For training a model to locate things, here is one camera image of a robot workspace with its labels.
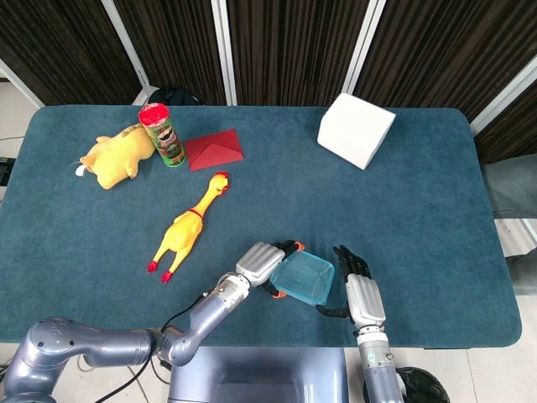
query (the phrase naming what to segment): yellow rubber chicken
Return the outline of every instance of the yellow rubber chicken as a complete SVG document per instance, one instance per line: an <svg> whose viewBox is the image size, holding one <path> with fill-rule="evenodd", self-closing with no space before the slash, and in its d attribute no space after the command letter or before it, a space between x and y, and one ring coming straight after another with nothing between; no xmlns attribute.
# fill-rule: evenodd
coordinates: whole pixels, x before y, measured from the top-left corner
<svg viewBox="0 0 537 403"><path fill-rule="evenodd" d="M206 209L211 205L213 200L223 195L229 188L228 176L229 174L227 172L216 173L209 181L209 188L200 202L187 212L178 216L164 234L160 248L148 266L149 273L156 271L162 255L168 250L175 252L174 263L162 275L160 278L161 282L167 283L171 279L171 276L174 275L181 262L192 250L194 242L203 228L203 215Z"/></svg>

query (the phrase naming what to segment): white cube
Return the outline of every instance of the white cube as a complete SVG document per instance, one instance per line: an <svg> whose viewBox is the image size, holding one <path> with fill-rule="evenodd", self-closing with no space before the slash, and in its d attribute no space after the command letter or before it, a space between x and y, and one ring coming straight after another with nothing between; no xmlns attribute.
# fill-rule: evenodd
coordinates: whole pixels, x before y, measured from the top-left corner
<svg viewBox="0 0 537 403"><path fill-rule="evenodd" d="M317 142L365 170L394 119L394 113L352 95L340 94L321 120Z"/></svg>

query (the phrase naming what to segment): teal tablecloth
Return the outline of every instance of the teal tablecloth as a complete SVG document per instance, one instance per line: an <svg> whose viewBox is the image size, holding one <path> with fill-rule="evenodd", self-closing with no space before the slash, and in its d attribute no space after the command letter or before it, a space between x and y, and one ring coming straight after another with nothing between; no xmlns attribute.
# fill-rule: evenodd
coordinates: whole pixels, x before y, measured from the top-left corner
<svg viewBox="0 0 537 403"><path fill-rule="evenodd" d="M235 128L245 160L190 172L157 154L138 177L104 191L72 165L137 121L138 107L64 106L32 119L0 205L0 341L42 317L149 327L187 306L257 241L299 239L336 263L360 254L378 281L393 346L505 346L520 335L466 119L453 109L397 113L366 171L319 146L323 107L172 107L183 139ZM197 203L217 170L231 188L206 214L190 256L167 285L148 275L165 229ZM339 271L328 305L344 304ZM355 346L353 327L300 301L253 290L207 345Z"/></svg>

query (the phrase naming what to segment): red envelope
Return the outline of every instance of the red envelope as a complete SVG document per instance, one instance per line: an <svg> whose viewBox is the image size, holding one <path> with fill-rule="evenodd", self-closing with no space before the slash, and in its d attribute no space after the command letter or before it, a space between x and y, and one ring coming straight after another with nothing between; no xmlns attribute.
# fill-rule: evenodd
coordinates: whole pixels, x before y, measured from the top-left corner
<svg viewBox="0 0 537 403"><path fill-rule="evenodd" d="M203 170L210 166L244 159L234 128L186 140L184 145L190 170Z"/></svg>

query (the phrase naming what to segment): transparent plastic container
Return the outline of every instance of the transparent plastic container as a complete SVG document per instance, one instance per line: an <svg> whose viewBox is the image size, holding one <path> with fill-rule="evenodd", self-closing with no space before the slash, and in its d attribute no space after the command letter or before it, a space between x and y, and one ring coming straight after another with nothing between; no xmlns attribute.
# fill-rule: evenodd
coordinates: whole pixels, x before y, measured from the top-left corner
<svg viewBox="0 0 537 403"><path fill-rule="evenodd" d="M276 290L313 306L326 304L333 280L332 263L302 251L291 254L270 277Z"/></svg>

